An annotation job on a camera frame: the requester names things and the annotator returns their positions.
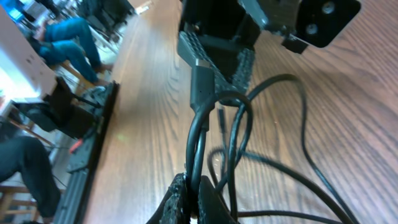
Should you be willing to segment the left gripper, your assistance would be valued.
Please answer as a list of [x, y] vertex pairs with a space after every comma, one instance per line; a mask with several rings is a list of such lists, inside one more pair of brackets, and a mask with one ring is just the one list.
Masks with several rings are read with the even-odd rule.
[[255, 51], [241, 45], [254, 45], [265, 30], [282, 36], [291, 52], [301, 54], [309, 45], [322, 49], [360, 10], [357, 0], [186, 0], [179, 29], [195, 33], [179, 32], [177, 52], [191, 67], [198, 60], [210, 64], [216, 93], [245, 93]]

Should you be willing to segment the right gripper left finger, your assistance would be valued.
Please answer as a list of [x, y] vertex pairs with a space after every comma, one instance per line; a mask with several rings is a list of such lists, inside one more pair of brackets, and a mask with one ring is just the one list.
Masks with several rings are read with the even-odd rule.
[[188, 202], [185, 174], [177, 174], [169, 185], [160, 205], [147, 224], [188, 223]]

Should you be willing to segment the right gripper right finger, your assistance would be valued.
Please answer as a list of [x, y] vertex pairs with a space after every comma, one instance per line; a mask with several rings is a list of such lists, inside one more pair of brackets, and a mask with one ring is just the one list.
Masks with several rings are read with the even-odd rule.
[[199, 224], [237, 224], [227, 211], [207, 176], [201, 176], [198, 191]]

